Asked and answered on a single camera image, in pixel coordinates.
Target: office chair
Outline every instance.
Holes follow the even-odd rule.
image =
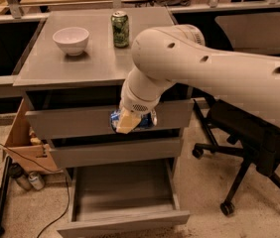
[[[195,103],[195,111],[201,120],[202,112],[197,102]],[[242,146],[242,148],[219,146],[213,135],[209,135],[210,145],[195,144],[192,150],[192,154],[198,159],[201,158],[204,150],[243,158],[237,177],[225,201],[220,205],[224,215],[228,216],[233,213],[234,205],[231,201],[251,164],[254,164],[259,173],[269,177],[280,188],[280,178],[275,174],[275,170],[280,165],[279,128],[223,101],[213,102],[203,121],[203,126],[219,128],[228,133],[228,143],[234,145],[239,141]]]

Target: wire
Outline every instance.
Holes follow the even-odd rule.
[[[1,143],[0,143],[0,146],[3,147],[3,148],[5,148],[5,149],[8,149],[8,150],[11,151],[12,153],[14,153],[14,154],[20,156],[21,158],[23,158],[23,159],[25,159],[25,160],[27,160],[27,161],[30,161],[30,162],[32,162],[32,163],[35,163],[36,165],[38,165],[39,167],[41,167],[42,169],[44,169],[44,170],[46,170],[46,171],[48,171],[48,172],[51,172],[51,173],[58,173],[59,171],[61,171],[61,169],[55,170],[55,171],[51,171],[51,170],[49,170],[49,169],[43,167],[41,164],[37,163],[36,161],[33,161],[33,160],[31,160],[31,159],[29,159],[29,158],[27,158],[27,157],[24,157],[23,155],[20,155],[20,154],[17,153],[16,151],[14,151],[14,150],[12,150],[12,149],[10,149],[10,148],[8,148],[8,147],[2,145]]]
[[[62,213],[62,215],[60,217],[58,217],[57,219],[53,220],[51,223],[49,223],[48,225],[46,225],[42,230],[41,232],[39,233],[39,235],[37,236],[37,238],[39,238],[41,236],[41,234],[43,234],[43,232],[48,229],[51,225],[53,225],[55,222],[57,222],[58,220],[60,220],[68,211],[69,207],[70,207],[70,189],[69,189],[69,184],[68,184],[68,179],[67,177],[65,177],[65,182],[67,184],[67,189],[68,189],[68,197],[69,197],[69,200],[68,200],[68,205],[67,205],[67,208],[65,209],[65,211]]]
[[[43,167],[42,165],[38,164],[37,162],[35,162],[35,161],[33,161],[33,160],[29,159],[29,158],[26,158],[26,157],[20,155],[19,153],[15,152],[14,150],[12,150],[12,149],[10,149],[10,148],[8,148],[8,147],[2,145],[1,143],[0,143],[0,146],[3,147],[3,148],[8,149],[9,151],[11,151],[11,152],[13,152],[13,153],[15,153],[15,154],[17,154],[18,156],[20,156],[21,158],[23,158],[23,159],[25,159],[25,160],[28,160],[28,161],[30,161],[30,162],[35,163],[36,165],[38,165],[39,167],[41,167],[42,169],[44,169],[44,170],[46,170],[46,171],[48,171],[48,172],[57,173],[57,172],[61,171],[61,170],[51,171],[51,170],[49,170],[49,169]],[[55,222],[57,222],[58,220],[60,220],[60,219],[67,213],[67,211],[68,211],[68,209],[69,209],[69,206],[70,206],[70,189],[69,189],[69,183],[68,183],[67,177],[65,177],[65,183],[66,183],[66,185],[67,185],[67,191],[68,191],[68,205],[67,205],[67,208],[65,209],[65,211],[62,213],[62,215],[61,215],[60,217],[58,217],[57,219],[53,220],[51,223],[49,223],[48,225],[46,225],[46,226],[41,230],[41,232],[39,233],[39,235],[37,236],[37,238],[39,238],[39,237],[41,236],[41,234],[42,234],[47,228],[49,228],[49,227],[50,227],[51,225],[53,225]]]

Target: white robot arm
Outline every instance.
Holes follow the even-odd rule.
[[[199,88],[280,128],[280,58],[209,49],[191,25],[143,31],[132,56],[136,66],[122,88],[118,133],[136,127],[140,115],[175,83]]]

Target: bowl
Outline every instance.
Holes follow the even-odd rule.
[[[60,29],[53,34],[58,47],[69,56],[79,56],[87,47],[89,31],[84,28],[71,27]]]

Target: concrete floor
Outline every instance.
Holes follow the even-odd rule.
[[[13,116],[0,116],[0,143],[4,143],[12,121]],[[221,142],[225,140],[223,133],[215,132],[215,135]],[[191,212],[188,223],[173,228],[102,237],[280,238],[280,190],[251,167],[234,198],[234,214],[225,217],[219,210],[219,205],[229,190],[241,159],[209,153],[200,160],[195,159],[191,154],[194,143],[206,141],[195,115],[192,116],[190,128],[185,130],[184,138],[185,144],[178,161],[174,182],[181,208]],[[3,167],[0,147],[0,182]],[[45,176],[45,180],[47,185],[41,191],[23,191],[11,180],[3,219],[6,232],[2,237],[35,238],[46,224],[64,212],[68,202],[64,175]],[[67,220],[66,214],[41,237],[61,238],[56,230]]]

